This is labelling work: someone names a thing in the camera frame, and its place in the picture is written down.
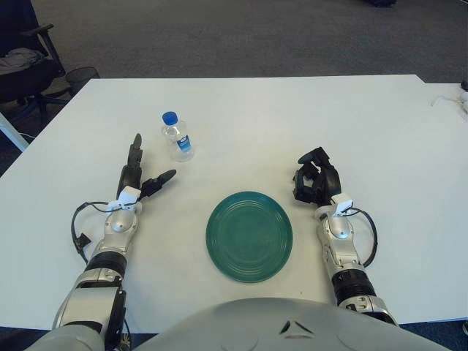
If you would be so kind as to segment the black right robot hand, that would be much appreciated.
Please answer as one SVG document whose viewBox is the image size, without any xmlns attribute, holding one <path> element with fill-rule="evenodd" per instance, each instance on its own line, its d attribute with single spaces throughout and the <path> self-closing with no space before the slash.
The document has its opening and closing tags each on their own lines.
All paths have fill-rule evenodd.
<svg viewBox="0 0 468 351">
<path fill-rule="evenodd" d="M 298 164 L 301 167 L 293 177 L 294 198 L 318 207 L 331 205 L 332 197 L 341 193 L 341 183 L 336 168 L 322 147 L 304 154 Z"/>
</svg>

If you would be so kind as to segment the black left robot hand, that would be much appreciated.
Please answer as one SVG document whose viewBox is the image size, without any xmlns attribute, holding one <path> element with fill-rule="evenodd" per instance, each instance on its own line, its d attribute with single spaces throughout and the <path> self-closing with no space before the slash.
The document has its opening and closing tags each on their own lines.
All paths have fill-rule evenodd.
<svg viewBox="0 0 468 351">
<path fill-rule="evenodd" d="M 117 196 L 120 195 L 120 192 L 126 186 L 130 186 L 134 189 L 140 190 L 138 200 L 142 200 L 144 197 L 150 197 L 154 193 L 158 192 L 176 175 L 176 170 L 172 169 L 158 175 L 156 178 L 149 178 L 148 180 L 141 182 L 142 168 L 140 166 L 140 162 L 143 156 L 141 145 L 142 137 L 140 133 L 137 133 L 133 143 L 129 147 L 127 163 L 123 166 L 121 171 L 117 188 Z"/>
</svg>

